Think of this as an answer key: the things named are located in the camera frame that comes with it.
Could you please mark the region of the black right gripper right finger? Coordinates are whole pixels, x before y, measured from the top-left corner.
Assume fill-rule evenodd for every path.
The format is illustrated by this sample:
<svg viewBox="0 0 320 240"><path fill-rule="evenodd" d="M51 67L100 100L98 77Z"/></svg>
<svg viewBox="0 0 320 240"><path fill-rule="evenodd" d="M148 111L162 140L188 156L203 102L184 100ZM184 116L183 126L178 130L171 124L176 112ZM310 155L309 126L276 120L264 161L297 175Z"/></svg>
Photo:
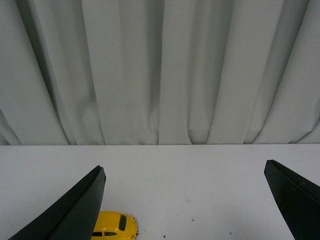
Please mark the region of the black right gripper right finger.
<svg viewBox="0 0 320 240"><path fill-rule="evenodd" d="M276 205L296 240L320 238L320 187L275 160L264 175Z"/></svg>

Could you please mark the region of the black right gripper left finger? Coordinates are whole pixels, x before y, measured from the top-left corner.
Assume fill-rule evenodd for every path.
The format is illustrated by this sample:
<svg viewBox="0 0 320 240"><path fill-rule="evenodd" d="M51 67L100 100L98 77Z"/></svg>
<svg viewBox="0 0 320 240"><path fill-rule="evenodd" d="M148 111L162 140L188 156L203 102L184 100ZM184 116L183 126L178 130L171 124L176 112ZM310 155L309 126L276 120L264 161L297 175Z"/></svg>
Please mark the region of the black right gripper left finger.
<svg viewBox="0 0 320 240"><path fill-rule="evenodd" d="M104 195L106 175L96 166L11 240L89 240Z"/></svg>

